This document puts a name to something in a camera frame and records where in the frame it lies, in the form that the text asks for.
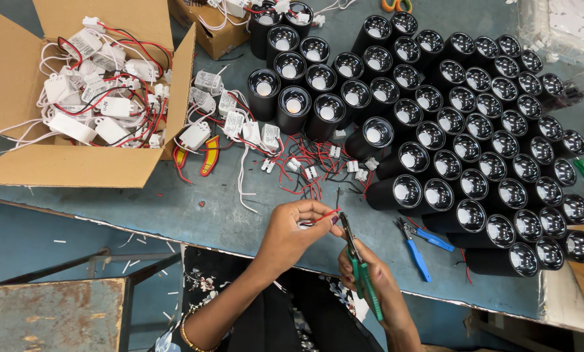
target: cardboard flap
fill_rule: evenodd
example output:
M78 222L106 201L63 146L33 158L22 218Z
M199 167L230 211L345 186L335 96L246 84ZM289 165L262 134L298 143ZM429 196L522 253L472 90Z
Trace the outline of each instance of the cardboard flap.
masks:
M35 88L41 47L40 38L0 14L0 130L39 117Z
M68 39L83 29L88 16L108 27L124 28L140 41L173 48L167 0L33 0L33 4L47 38Z
M166 124L166 143L172 139L186 123L187 100L190 96L192 67L194 66L194 45L196 26L192 25L173 59L171 84L171 109L168 110Z
M0 185L142 188L162 152L30 145L0 157Z

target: black floral dress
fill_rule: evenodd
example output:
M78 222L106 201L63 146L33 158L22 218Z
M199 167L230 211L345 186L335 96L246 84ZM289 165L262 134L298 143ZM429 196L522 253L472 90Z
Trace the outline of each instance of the black floral dress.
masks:
M187 247L183 314L222 292L251 259ZM226 334L218 351L382 351L355 318L353 292L339 279L291 269L261 292ZM193 351L180 333L181 319L149 352Z

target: rusty metal surface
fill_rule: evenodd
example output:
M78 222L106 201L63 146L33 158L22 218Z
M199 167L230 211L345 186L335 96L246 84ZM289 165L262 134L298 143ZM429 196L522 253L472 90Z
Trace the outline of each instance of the rusty metal surface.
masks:
M0 352L117 351L125 278L0 286Z

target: scissors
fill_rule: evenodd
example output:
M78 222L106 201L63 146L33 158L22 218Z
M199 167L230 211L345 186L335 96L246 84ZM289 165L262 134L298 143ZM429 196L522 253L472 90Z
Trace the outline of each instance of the scissors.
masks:
M355 247L354 239L355 235L352 234L351 228L348 224L348 218L344 212L339 213L339 219L342 221L342 227L346 233L346 242L348 242L348 248L346 249L346 256L348 260L351 261L352 275L355 276L355 286L357 287L357 297L360 300L364 299L364 295L370 302L368 306L372 309L374 316L378 321L383 320L383 312L381 306L379 305L379 299L374 293L374 287L370 282L370 273L368 272L368 264L359 255L357 248Z
M401 2L405 4L405 9L401 6ZM397 11L405 11L407 13L412 13L412 2L411 0L381 0L381 5L385 12L392 12L395 9Z

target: chrome reflector cup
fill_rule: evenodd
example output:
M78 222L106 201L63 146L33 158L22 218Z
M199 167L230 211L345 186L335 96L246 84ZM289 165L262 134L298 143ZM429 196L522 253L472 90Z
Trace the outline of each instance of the chrome reflector cup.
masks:
M420 182L415 177L400 175L371 184L366 191L366 200L376 211L411 209L420 204L422 193Z
M540 223L546 236L560 239L566 232L566 221L561 212L553 207L544 207L540 210Z
M540 218L528 209L521 209L515 213L514 228L518 237L524 242L536 242L542 238Z
M418 175L428 167L428 152L420 144L409 141L382 159L376 168L376 176L385 180L404 173Z
M584 263L584 232L571 230L560 240L566 260Z
M480 232L449 233L446 235L452 245L459 248L506 249L516 241L512 222L500 214L488 216L485 227Z
M357 160L366 160L387 147L394 139L390 122L381 117L371 117L361 125L344 144L344 149Z
M500 182L500 180L507 177L507 164L496 153L483 153L479 158L479 170L492 182Z

